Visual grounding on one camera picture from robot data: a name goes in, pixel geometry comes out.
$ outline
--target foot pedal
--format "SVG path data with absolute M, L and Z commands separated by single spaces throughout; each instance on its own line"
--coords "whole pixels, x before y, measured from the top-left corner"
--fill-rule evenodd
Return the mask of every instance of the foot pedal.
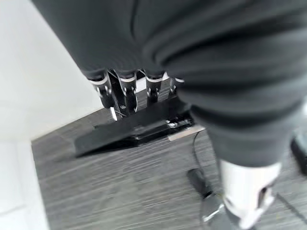
M 200 169 L 191 169 L 187 172 L 187 177 L 191 185 L 201 195 L 202 198 L 208 197 L 213 193 L 211 186 L 206 178 L 203 177 Z
M 296 135 L 291 142 L 291 151 L 301 173 L 307 175 L 307 135 Z

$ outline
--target vinyl plank flooring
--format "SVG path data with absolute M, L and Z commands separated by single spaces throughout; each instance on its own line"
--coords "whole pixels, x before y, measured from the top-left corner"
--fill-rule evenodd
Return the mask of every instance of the vinyl plank flooring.
M 159 100 L 168 95 L 164 81 Z M 146 92 L 138 93 L 139 109 Z M 32 143 L 42 197 L 51 230 L 200 230 L 200 198 L 185 173 L 197 167 L 192 137 L 162 139 L 146 146 L 76 160 L 73 140 L 94 126 L 112 122 L 102 109 Z M 307 122 L 302 125 L 307 131 Z M 195 149 L 206 176 L 221 192 L 206 132 Z M 277 190 L 307 217 L 307 180 L 289 153 Z M 259 230 L 306 226 L 279 200 L 257 224 Z

